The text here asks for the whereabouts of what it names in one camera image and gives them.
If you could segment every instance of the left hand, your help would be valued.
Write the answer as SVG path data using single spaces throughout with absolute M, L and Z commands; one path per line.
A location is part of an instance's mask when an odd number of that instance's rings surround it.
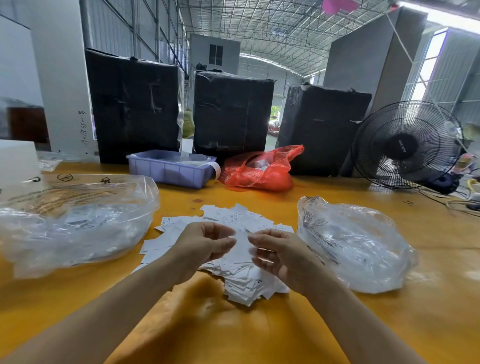
M 237 240 L 229 238 L 235 230 L 214 222 L 192 222 L 186 226 L 177 242 L 168 251 L 181 269 L 176 284 L 189 280 L 198 267 L 223 257 Z

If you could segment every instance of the forearm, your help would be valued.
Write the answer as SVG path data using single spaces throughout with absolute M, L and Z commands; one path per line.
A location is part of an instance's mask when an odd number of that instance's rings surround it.
M 307 298 L 352 364 L 425 364 L 336 278 L 319 273 Z
M 176 282 L 169 256 L 129 275 L 79 311 L 29 340 L 1 364 L 101 364 Z

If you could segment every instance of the red plastic bag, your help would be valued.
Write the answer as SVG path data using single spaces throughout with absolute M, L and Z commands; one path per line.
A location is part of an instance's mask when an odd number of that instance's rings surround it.
M 293 187 L 290 161 L 303 146 L 283 146 L 269 152 L 250 152 L 225 160 L 220 181 L 229 186 L 287 191 Z

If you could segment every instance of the hand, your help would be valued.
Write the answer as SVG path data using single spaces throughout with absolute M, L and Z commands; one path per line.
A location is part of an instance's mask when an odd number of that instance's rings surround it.
M 237 242 L 228 237 L 234 234 L 232 228 L 214 222 L 188 224 L 167 253 L 180 269 L 177 284 L 189 280 L 203 263 L 228 253 Z
M 296 234 L 268 229 L 250 234 L 253 263 L 280 278 L 292 290 L 308 293 L 309 283 L 321 279 L 326 268 Z

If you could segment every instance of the window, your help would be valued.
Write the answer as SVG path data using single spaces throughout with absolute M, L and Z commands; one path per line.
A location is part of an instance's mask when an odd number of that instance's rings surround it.
M 428 85 L 428 82 L 430 81 L 430 78 L 433 74 L 435 64 L 437 63 L 438 56 L 440 55 L 440 52 L 442 50 L 442 46 L 444 45 L 447 30 L 448 28 L 440 29 L 433 34 L 433 37 L 428 44 L 427 52 L 425 54 L 425 58 L 423 59 L 423 64 L 420 68 L 419 77 L 417 79 L 417 82 L 415 83 L 415 86 L 413 87 L 413 92 L 410 100 L 423 100 L 427 88 L 421 81 L 420 77 Z
M 216 46 L 210 44 L 210 55 L 208 57 L 208 63 L 216 66 L 221 66 L 223 60 L 223 46 Z

